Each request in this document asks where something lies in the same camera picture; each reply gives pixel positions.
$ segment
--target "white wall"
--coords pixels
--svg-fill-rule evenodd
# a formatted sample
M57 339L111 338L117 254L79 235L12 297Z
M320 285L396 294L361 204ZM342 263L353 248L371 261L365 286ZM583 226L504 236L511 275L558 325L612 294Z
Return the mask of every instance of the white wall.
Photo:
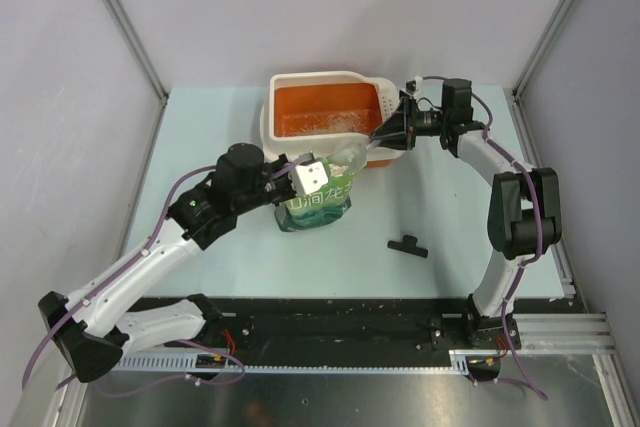
M580 0L524 96L558 170L564 237L595 310L606 311L640 399L640 0Z
M511 86L558 0L123 0L163 81L351 69Z
M101 0L0 0L0 425L36 303L116 255L158 102Z

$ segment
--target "white container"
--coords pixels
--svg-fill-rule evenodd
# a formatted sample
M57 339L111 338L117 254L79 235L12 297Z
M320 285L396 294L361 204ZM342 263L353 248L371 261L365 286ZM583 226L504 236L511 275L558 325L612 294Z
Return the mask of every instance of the white container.
M366 144L365 134L322 133L318 135L304 135L295 137L276 136L275 129L275 92L280 88L298 87L306 85L354 84L366 83L375 87L380 106L382 121L387 120L398 106L398 89L388 79L380 77L364 77L355 72L310 72L304 74L282 74L271 78L269 95L260 114L260 140L262 150L267 160L273 161L280 154L287 154L290 158L298 157L306 152L313 152L316 157L326 157L343 149L347 145L357 142ZM368 162L390 161L402 155L402 151L376 147L367 152Z

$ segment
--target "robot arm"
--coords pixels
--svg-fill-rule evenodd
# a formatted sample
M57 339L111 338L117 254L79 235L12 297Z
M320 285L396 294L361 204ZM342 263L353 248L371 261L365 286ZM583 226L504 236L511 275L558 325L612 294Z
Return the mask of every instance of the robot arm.
M150 238L68 298L50 292L38 303L81 382L106 374L123 355L215 327L221 314L202 294L168 307L127 310L167 273L233 230L239 215L310 194L328 182L322 163L310 154L292 164L285 156L265 163L262 150L250 144L232 146L210 170L166 210Z
M439 110L421 111L415 99L416 81L401 93L396 112L370 136L381 147L411 150L420 136L439 137L444 150L469 164L491 186L487 230L493 253L482 282L471 295L472 316L495 319L503 303L513 310L513 296L507 295L524 256L534 254L537 229L532 209L523 209L522 199L531 200L515 158L491 138L488 128L473 120L471 82L445 80ZM562 235L558 177L553 169L536 169L518 162L531 176L541 207L542 252Z

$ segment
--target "white table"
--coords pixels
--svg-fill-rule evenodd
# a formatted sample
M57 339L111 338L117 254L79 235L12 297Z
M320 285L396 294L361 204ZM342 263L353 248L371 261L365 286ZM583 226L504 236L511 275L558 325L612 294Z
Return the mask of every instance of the white table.
M501 86L474 86L491 107L492 134L521 156ZM183 173L214 164L236 142L260 145L264 88L174 89L133 220L128 249L149 234L165 195ZM426 94L439 103L440 87ZM484 120L478 106L476 118ZM184 185L190 188L196 180ZM356 178L353 207L338 222L283 233L267 206L242 216L236 230L158 283L148 295L277 298L467 297L482 279L491 246L489 186L468 165L441 150L438 139L391 166ZM389 250L404 234L429 249L423 259ZM563 295L551 253L532 266L521 298Z

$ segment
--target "green package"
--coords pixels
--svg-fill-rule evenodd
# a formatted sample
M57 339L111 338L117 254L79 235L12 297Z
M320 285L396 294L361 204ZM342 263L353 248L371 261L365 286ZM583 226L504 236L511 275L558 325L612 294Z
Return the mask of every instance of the green package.
M351 184L367 163L365 148L353 144L318 160L324 165L329 182L313 194L296 197L276 207L276 221L283 232L329 225L351 207Z

